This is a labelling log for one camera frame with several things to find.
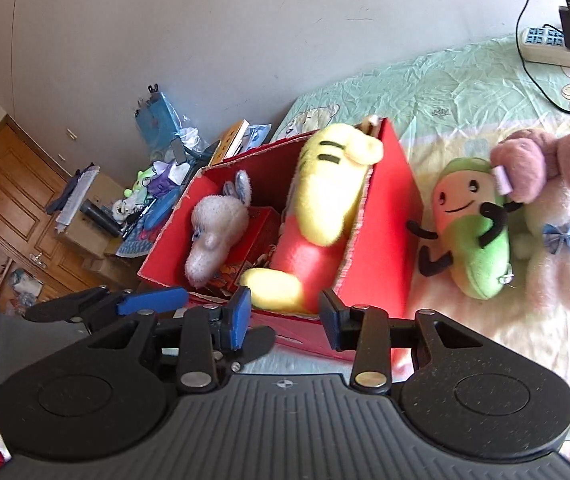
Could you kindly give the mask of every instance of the black plush arm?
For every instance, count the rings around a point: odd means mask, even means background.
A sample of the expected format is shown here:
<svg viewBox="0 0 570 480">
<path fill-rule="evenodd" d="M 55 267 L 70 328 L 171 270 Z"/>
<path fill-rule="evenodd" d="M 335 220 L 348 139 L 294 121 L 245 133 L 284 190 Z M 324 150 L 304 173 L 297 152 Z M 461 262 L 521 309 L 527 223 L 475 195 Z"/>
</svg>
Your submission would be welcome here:
<svg viewBox="0 0 570 480">
<path fill-rule="evenodd" d="M 407 230 L 417 236 L 418 238 L 423 238 L 424 240 L 438 240 L 438 234 L 432 231 L 427 231 L 418 225 L 418 222 L 415 220 L 408 220 L 407 224 L 405 224 Z"/>
<path fill-rule="evenodd" d="M 513 213 L 514 211 L 518 211 L 523 205 L 520 202 L 506 202 L 503 208 L 507 213 Z"/>
<path fill-rule="evenodd" d="M 427 278 L 434 276 L 454 264 L 454 259 L 450 251 L 447 251 L 435 262 L 430 259 L 430 248 L 423 245 L 418 252 L 418 270 Z"/>
<path fill-rule="evenodd" d="M 484 249 L 492 243 L 505 228 L 507 224 L 507 211 L 505 208 L 492 204 L 491 202 L 483 202 L 480 207 L 480 214 L 492 221 L 492 226 L 487 232 L 478 237 L 478 243 L 481 249 Z"/>
</svg>

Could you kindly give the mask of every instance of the metal bolt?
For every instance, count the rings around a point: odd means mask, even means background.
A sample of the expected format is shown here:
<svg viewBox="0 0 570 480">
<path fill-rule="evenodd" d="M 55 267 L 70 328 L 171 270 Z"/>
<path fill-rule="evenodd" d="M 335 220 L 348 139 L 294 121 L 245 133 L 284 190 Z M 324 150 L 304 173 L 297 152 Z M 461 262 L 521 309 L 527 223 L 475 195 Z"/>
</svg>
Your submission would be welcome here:
<svg viewBox="0 0 570 480">
<path fill-rule="evenodd" d="M 387 382 L 387 378 L 380 372 L 361 372 L 354 380 L 366 388 L 379 388 Z"/>
<path fill-rule="evenodd" d="M 204 388 L 211 383 L 211 377 L 204 372 L 187 372 L 180 377 L 180 382 L 190 388 Z"/>
</svg>

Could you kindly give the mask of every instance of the plush toy mouth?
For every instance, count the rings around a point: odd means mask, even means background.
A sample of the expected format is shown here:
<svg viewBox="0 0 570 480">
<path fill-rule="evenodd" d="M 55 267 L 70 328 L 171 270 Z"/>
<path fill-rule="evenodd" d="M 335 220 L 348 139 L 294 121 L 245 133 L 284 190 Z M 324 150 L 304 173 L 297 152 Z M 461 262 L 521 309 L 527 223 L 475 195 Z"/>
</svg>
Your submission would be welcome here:
<svg viewBox="0 0 570 480">
<path fill-rule="evenodd" d="M 458 209 L 450 209 L 447 210 L 445 209 L 445 213 L 456 213 L 457 211 L 462 211 L 463 209 L 465 209 L 466 207 L 471 206 L 476 200 L 472 200 L 470 203 L 463 205 L 462 207 L 459 207 Z"/>
</svg>

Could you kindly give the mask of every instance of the black cylinder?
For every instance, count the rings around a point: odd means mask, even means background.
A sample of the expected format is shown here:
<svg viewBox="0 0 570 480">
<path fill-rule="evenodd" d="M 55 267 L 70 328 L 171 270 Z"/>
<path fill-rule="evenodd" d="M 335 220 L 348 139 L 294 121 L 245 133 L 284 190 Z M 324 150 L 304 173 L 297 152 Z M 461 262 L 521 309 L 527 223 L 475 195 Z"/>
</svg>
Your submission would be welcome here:
<svg viewBox="0 0 570 480">
<path fill-rule="evenodd" d="M 82 203 L 81 212 L 85 213 L 98 227 L 113 237 L 120 236 L 120 224 L 90 200 L 85 200 Z"/>
</svg>

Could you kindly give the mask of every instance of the ribbed gray surface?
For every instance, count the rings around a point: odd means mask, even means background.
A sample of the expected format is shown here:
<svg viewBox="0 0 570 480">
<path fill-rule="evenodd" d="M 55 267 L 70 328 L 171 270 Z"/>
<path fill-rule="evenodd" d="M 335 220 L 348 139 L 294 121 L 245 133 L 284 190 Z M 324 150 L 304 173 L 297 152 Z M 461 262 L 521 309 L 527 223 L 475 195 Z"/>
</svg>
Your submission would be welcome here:
<svg viewBox="0 0 570 480">
<path fill-rule="evenodd" d="M 388 399 L 352 392 L 338 375 L 244 375 L 184 399 L 160 431 L 121 455 L 81 464 L 19 456 L 0 470 L 0 480 L 213 478 L 566 480 L 570 464 L 556 454 L 528 464 L 467 462 L 425 444 Z"/>
</svg>

